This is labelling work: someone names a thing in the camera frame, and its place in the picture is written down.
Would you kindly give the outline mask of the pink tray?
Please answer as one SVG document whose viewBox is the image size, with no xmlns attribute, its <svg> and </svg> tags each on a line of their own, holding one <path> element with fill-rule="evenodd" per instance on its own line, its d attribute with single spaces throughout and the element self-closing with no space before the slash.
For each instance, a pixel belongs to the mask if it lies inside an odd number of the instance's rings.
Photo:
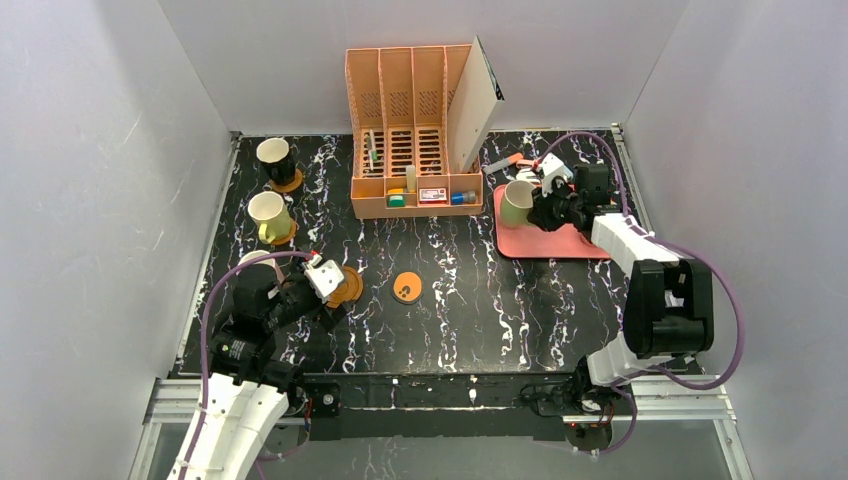
<svg viewBox="0 0 848 480">
<path fill-rule="evenodd" d="M 506 186 L 494 190 L 495 239 L 498 251 L 511 259 L 589 259 L 609 260 L 610 255 L 589 242 L 573 225 L 544 232 L 533 225 L 508 228 L 501 218 Z"/>
</svg>

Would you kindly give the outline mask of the orange desk file organizer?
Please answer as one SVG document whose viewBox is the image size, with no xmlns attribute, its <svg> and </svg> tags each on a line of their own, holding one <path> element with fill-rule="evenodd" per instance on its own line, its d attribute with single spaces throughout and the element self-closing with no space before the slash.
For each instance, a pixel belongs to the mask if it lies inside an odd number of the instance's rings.
<svg viewBox="0 0 848 480">
<path fill-rule="evenodd" d="M 448 109 L 470 45 L 355 48 L 345 53 L 345 82 L 353 131 L 350 198 L 359 220 L 471 216 L 484 209 L 483 175 L 451 174 Z M 376 135 L 378 160 L 370 170 L 366 134 Z M 387 206 L 387 191 L 405 190 L 405 168 L 415 165 L 418 189 L 404 208 Z M 419 204 L 421 188 L 446 188 L 446 204 Z M 452 205 L 451 194 L 473 190 L 476 204 Z"/>
</svg>

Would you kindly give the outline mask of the plain orange coaster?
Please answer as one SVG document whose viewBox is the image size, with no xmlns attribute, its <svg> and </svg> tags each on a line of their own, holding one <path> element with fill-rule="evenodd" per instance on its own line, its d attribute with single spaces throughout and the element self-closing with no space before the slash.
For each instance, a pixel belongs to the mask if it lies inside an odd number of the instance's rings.
<svg viewBox="0 0 848 480">
<path fill-rule="evenodd" d="M 271 180 L 270 186 L 274 191 L 278 193 L 291 193 L 297 190 L 302 185 L 303 178 L 303 172 L 299 168 L 297 168 L 295 170 L 295 175 L 293 179 L 289 183 L 279 184 Z"/>
<path fill-rule="evenodd" d="M 271 242 L 271 244 L 274 245 L 274 246 L 279 246 L 279 245 L 283 245 L 283 244 L 290 242 L 294 238 L 294 236 L 296 235 L 297 230 L 298 230 L 298 224 L 295 221 L 292 221 L 288 233 L 281 236 L 281 237 L 275 238 Z"/>
</svg>

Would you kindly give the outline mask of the green mug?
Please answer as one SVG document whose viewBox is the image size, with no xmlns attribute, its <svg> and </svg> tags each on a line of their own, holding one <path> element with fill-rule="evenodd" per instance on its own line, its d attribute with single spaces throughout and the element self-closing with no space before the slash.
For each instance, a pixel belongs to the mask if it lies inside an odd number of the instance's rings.
<svg viewBox="0 0 848 480">
<path fill-rule="evenodd" d="M 507 228 L 529 225 L 528 215 L 533 208 L 535 186 L 526 180 L 514 180 L 499 188 L 499 219 Z"/>
</svg>

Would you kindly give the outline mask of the black mug white inside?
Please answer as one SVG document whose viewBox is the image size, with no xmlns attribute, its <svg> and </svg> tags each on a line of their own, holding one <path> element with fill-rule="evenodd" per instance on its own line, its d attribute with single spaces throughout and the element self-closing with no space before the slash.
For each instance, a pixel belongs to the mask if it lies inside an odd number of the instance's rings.
<svg viewBox="0 0 848 480">
<path fill-rule="evenodd" d="M 269 179 L 279 186 L 290 184 L 296 177 L 296 163 L 290 156 L 290 145 L 282 137 L 268 138 L 256 148 L 256 157 Z"/>
</svg>

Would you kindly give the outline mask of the plain orange coaster far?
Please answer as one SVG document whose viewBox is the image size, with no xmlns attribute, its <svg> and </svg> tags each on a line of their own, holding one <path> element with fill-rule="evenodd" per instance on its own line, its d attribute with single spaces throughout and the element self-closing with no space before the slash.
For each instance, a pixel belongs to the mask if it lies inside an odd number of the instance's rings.
<svg viewBox="0 0 848 480">
<path fill-rule="evenodd" d="M 303 172 L 299 168 L 297 168 L 295 170 L 295 175 L 293 179 L 289 183 L 279 184 L 271 180 L 270 186 L 274 191 L 278 193 L 291 193 L 297 190 L 302 185 L 303 178 Z"/>
</svg>

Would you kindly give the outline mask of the blue grey bottle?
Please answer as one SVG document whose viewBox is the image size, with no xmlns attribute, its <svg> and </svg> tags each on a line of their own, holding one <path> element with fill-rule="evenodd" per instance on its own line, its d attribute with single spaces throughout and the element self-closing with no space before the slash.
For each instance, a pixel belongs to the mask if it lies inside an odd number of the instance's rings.
<svg viewBox="0 0 848 480">
<path fill-rule="evenodd" d="M 451 204 L 452 205 L 466 205 L 466 204 L 476 204 L 477 203 L 477 195 L 473 190 L 463 191 L 463 192 L 453 192 L 451 194 Z"/>
</svg>

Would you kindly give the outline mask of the ridged orange round coaster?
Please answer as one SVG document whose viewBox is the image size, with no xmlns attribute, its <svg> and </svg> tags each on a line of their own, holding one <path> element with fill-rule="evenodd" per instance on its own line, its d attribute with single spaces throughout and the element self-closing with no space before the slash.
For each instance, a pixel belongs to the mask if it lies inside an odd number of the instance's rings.
<svg viewBox="0 0 848 480">
<path fill-rule="evenodd" d="M 338 308 L 343 303 L 355 303 L 359 300 L 364 289 L 364 283 L 360 273 L 350 266 L 342 268 L 344 281 L 332 292 L 327 306 Z"/>
</svg>

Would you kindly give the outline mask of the white pink stapler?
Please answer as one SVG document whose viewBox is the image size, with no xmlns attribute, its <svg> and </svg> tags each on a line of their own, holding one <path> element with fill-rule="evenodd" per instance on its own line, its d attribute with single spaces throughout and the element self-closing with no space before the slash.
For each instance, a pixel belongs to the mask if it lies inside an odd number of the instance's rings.
<svg viewBox="0 0 848 480">
<path fill-rule="evenodd" d="M 541 179 L 531 168 L 521 168 L 515 175 L 516 180 L 530 182 L 534 185 L 540 185 Z"/>
</svg>

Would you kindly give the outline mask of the yellow mug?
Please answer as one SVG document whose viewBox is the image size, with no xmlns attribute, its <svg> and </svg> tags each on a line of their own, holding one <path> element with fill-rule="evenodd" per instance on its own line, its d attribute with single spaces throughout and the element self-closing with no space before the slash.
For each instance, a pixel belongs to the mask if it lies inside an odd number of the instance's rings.
<svg viewBox="0 0 848 480">
<path fill-rule="evenodd" d="M 275 191 L 264 191 L 253 196 L 247 210 L 257 227 L 259 241 L 268 245 L 272 245 L 275 238 L 287 234 L 294 221 L 284 198 Z"/>
</svg>

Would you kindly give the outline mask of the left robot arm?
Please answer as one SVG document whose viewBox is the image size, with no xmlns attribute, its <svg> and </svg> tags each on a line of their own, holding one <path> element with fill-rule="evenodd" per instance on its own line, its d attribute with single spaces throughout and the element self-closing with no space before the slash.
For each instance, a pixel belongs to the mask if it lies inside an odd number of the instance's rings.
<svg viewBox="0 0 848 480">
<path fill-rule="evenodd" d="M 331 330 L 362 294 L 361 275 L 313 255 L 280 276 L 273 258 L 227 274 L 232 308 L 202 343 L 201 391 L 171 479 L 244 479 L 276 422 L 309 414 L 296 366 L 276 357 L 276 333 L 304 318 Z"/>
</svg>

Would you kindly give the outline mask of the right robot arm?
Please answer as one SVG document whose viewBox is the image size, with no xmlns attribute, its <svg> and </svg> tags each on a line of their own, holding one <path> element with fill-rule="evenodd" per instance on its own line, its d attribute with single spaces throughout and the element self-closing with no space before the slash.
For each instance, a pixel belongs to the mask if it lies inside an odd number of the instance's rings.
<svg viewBox="0 0 848 480">
<path fill-rule="evenodd" d="M 553 157 L 535 161 L 540 184 L 527 220 L 546 232 L 573 226 L 607 252 L 628 279 L 622 327 L 588 355 L 580 370 L 593 387 L 621 385 L 636 374 L 708 350 L 714 341 L 712 272 L 660 246 L 612 200 L 610 169 L 582 164 L 574 171 Z"/>
</svg>

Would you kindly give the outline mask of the orange coaster with black logo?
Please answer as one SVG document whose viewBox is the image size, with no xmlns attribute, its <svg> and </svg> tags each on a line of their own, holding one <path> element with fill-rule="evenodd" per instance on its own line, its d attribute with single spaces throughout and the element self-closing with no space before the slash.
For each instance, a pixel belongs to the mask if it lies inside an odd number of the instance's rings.
<svg viewBox="0 0 848 480">
<path fill-rule="evenodd" d="M 422 279 L 415 272 L 401 272 L 395 277 L 391 293 L 402 304 L 414 304 L 423 293 Z"/>
</svg>

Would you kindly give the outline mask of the pen in organizer slot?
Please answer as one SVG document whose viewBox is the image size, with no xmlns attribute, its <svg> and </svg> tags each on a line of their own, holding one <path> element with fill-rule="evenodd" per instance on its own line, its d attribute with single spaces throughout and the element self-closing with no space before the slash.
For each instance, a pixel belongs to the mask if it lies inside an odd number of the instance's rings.
<svg viewBox="0 0 848 480">
<path fill-rule="evenodd" d="M 367 149 L 367 155 L 368 155 L 369 169 L 373 170 L 374 165 L 379 158 L 378 152 L 377 152 L 377 145 L 376 145 L 376 135 L 375 135 L 375 131 L 373 129 L 368 130 L 368 132 L 366 134 L 365 142 L 366 142 L 366 149 Z"/>
</svg>

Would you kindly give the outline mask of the grey marker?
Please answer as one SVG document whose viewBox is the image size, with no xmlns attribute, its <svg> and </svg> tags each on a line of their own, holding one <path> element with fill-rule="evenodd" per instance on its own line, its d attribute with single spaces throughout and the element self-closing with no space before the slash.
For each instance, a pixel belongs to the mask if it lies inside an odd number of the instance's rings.
<svg viewBox="0 0 848 480">
<path fill-rule="evenodd" d="M 509 159 L 502 159 L 497 162 L 494 162 L 490 165 L 485 166 L 482 169 L 482 172 L 486 175 L 494 174 L 498 171 L 504 170 L 511 165 L 511 161 Z"/>
</svg>

